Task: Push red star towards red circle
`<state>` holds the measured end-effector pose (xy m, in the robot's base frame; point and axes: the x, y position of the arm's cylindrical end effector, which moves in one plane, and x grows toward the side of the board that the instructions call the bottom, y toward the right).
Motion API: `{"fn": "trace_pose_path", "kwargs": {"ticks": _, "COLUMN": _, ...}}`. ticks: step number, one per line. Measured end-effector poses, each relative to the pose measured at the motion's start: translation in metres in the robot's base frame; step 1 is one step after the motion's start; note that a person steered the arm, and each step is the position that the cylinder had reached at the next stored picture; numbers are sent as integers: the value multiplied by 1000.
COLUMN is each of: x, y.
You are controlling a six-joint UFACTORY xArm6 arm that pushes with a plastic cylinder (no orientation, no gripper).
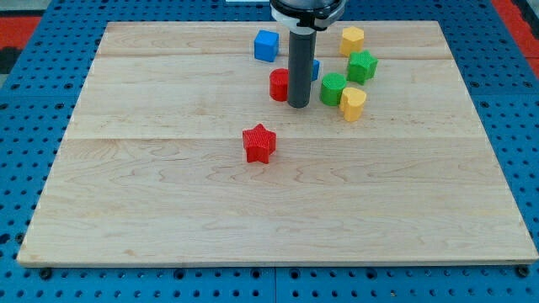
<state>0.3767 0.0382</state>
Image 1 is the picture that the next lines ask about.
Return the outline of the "black robot arm flange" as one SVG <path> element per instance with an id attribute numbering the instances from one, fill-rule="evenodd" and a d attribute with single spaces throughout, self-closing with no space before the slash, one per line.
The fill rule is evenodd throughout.
<path id="1" fill-rule="evenodd" d="M 291 31 L 324 31 L 344 14 L 347 0 L 270 0 L 271 15 Z"/>

